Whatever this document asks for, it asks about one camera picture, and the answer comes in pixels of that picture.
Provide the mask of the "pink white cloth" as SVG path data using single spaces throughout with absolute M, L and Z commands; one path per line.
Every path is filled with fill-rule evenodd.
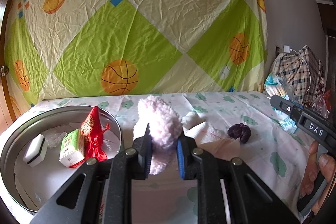
M 184 124 L 186 136 L 194 138 L 198 147 L 208 151 L 218 159 L 231 160 L 239 156 L 239 139 L 232 139 L 209 122 L 196 125 Z

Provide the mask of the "green basketball bedsheet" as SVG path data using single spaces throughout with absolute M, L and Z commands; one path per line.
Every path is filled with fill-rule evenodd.
M 13 0 L 10 100 L 261 91 L 263 0 Z

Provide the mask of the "white black sponge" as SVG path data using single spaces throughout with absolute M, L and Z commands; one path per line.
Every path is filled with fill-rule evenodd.
M 28 144 L 23 161 L 30 167 L 35 167 L 45 159 L 47 148 L 45 137 L 42 134 L 37 135 Z

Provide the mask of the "plaid bag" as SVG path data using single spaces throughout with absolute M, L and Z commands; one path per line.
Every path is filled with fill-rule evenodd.
M 289 84 L 303 106 L 310 106 L 324 92 L 322 62 L 308 46 L 298 52 L 280 53 L 269 72 Z

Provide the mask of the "cotton swab pack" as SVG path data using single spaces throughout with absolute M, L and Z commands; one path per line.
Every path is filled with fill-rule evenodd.
M 284 79 L 273 73 L 270 73 L 266 78 L 264 90 L 269 99 L 276 97 L 276 99 L 284 99 L 296 103 L 299 102 L 299 98 L 295 95 L 294 89 Z M 289 134 L 295 134 L 297 126 L 288 114 L 285 114 L 282 110 L 278 110 L 274 106 L 272 109 L 276 113 L 276 120 L 281 128 Z

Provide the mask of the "white wall charger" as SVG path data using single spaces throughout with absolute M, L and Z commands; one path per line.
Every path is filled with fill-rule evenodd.
M 290 53 L 291 52 L 290 46 L 284 45 L 283 46 L 283 52 L 284 53 Z

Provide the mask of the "pink fluffy sock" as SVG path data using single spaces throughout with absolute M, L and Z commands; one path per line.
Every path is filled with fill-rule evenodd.
M 147 128 L 152 144 L 149 174 L 157 175 L 173 160 L 177 140 L 183 131 L 182 120 L 161 97 L 148 96 L 138 102 L 138 121 L 133 128 L 133 138 L 145 135 Z

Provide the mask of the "dark purple scrunchie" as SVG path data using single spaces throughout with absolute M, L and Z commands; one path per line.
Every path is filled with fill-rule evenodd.
M 252 135 L 250 128 L 243 123 L 232 125 L 227 133 L 229 137 L 239 139 L 243 144 L 247 143 Z

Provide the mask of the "cloud print bedsheet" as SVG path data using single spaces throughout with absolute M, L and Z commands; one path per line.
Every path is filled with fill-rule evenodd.
M 215 157 L 240 157 L 298 215 L 299 187 L 312 139 L 258 92 L 163 94 L 182 118 L 185 134 Z M 92 107 L 103 114 L 102 149 L 113 158 L 139 136 L 142 96 L 48 100 L 31 108 L 1 135 L 1 194 L 20 223 L 74 173 L 59 162 L 60 138 L 78 129 Z M 197 183 L 183 181 L 173 159 L 164 172 L 132 185 L 133 223 L 196 223 Z

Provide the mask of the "round metal tin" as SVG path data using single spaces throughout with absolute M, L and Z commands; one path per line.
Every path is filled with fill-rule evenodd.
M 92 106 L 66 106 L 49 110 L 23 122 L 1 140 L 1 197 L 9 195 L 7 207 L 34 215 L 76 172 L 59 162 L 64 134 L 80 128 Z M 29 166 L 23 157 L 29 144 L 42 135 L 44 159 Z

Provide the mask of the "wooden door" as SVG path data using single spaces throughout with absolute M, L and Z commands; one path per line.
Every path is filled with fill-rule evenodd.
M 1 66 L 2 65 L 5 66 L 4 64 L 5 35 L 3 34 L 3 28 L 6 27 L 8 17 L 7 11 L 9 11 L 10 4 L 11 0 L 1 0 Z M 1 133 L 3 133 L 13 122 L 6 103 L 6 97 L 4 91 L 6 85 L 7 85 L 6 76 L 1 77 Z

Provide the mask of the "red gold embroidered pouch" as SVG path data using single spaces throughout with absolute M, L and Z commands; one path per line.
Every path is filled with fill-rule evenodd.
M 107 124 L 103 129 L 99 114 L 100 108 L 98 106 L 94 106 L 85 121 L 82 123 L 80 133 L 84 136 L 84 159 L 74 165 L 71 165 L 70 168 L 80 166 L 89 158 L 95 158 L 98 161 L 108 159 L 106 153 L 102 150 L 102 144 L 104 140 L 104 132 L 110 129 L 110 125 Z

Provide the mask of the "green tissue pack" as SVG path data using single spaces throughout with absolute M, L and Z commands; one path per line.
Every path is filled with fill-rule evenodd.
M 84 135 L 80 129 L 68 133 L 60 146 L 59 162 L 67 168 L 72 168 L 85 158 Z

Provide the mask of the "white rolled cloth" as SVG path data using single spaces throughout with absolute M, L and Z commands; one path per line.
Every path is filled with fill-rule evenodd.
M 197 112 L 191 111 L 182 117 L 182 126 L 185 131 L 201 124 L 203 119 L 198 115 Z

